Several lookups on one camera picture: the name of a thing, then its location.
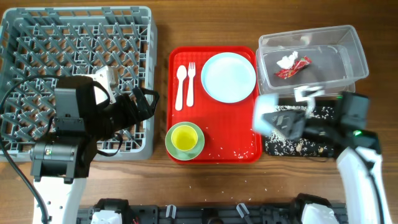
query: wood grain surface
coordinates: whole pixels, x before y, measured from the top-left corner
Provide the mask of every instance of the wood grain surface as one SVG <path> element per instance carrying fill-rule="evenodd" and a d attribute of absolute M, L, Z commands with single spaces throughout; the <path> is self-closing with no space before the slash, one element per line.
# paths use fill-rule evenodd
<path fill-rule="evenodd" d="M 100 198 L 130 204 L 235 205 L 289 202 L 308 193 L 344 202 L 333 161 L 271 157 L 245 166 L 180 166 L 166 155 L 167 67 L 169 54 L 186 45 L 245 45 L 253 50 L 264 34 L 350 24 L 361 39 L 370 75 L 356 83 L 371 99 L 368 129 L 379 134 L 383 179 L 392 218 L 398 222 L 398 1 L 0 1 L 10 7 L 139 6 L 152 9 L 158 28 L 155 89 L 161 94 L 155 117 L 155 153 L 139 162 L 92 162 L 81 206 Z M 26 175 L 30 163 L 20 163 Z M 0 163 L 0 223 L 30 223 L 33 196 L 10 165 Z"/>

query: gray plastic basket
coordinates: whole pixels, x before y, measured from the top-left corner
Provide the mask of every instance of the gray plastic basket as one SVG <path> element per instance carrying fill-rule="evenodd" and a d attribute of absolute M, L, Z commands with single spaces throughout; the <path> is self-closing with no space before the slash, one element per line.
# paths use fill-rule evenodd
<path fill-rule="evenodd" d="M 137 86 L 153 90 L 157 28 L 148 7 L 12 8 L 0 26 L 0 97 L 29 75 L 93 74 L 108 65 L 119 72 L 114 95 L 132 95 Z M 57 81 L 21 85 L 6 101 L 1 134 L 15 161 L 29 161 L 34 140 L 54 114 Z M 148 159 L 153 153 L 154 118 L 120 131 L 124 139 L 114 157 L 96 160 Z M 114 152 L 116 139 L 98 142 Z M 0 152 L 0 161 L 5 161 Z"/>

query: red tray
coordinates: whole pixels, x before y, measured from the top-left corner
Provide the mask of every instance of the red tray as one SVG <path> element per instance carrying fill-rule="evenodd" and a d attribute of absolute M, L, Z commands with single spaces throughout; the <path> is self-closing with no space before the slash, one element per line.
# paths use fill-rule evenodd
<path fill-rule="evenodd" d="M 261 157 L 261 136 L 251 129 L 254 100 L 259 95 L 258 85 L 243 101 L 229 104 L 214 100 L 201 84 L 201 70 L 205 62 L 222 52 L 240 54 L 256 69 L 256 56 L 248 47 L 179 47 L 170 54 L 167 130 L 179 122 L 189 121 L 198 125 L 205 135 L 205 148 L 196 158 L 179 161 L 169 154 L 179 164 L 247 164 Z M 177 111 L 177 69 L 180 65 L 188 68 L 189 62 L 195 62 L 197 68 L 193 82 L 194 104 L 192 107 L 186 105 L 187 77 L 183 84 L 183 108 Z"/>

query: yellow cup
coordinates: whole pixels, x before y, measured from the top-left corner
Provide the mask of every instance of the yellow cup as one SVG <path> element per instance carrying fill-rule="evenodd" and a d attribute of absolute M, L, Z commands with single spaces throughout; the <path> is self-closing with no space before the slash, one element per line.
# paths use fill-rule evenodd
<path fill-rule="evenodd" d="M 181 125 L 172 132 L 172 144 L 176 149 L 189 151 L 198 143 L 198 133 L 193 127 Z"/>

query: white plate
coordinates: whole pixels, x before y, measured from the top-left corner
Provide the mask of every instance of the white plate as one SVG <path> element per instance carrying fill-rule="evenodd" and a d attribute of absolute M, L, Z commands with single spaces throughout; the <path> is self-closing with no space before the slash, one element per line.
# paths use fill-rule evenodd
<path fill-rule="evenodd" d="M 235 53 L 212 56 L 201 71 L 201 84 L 214 99 L 236 103 L 248 97 L 256 86 L 252 64 Z"/>

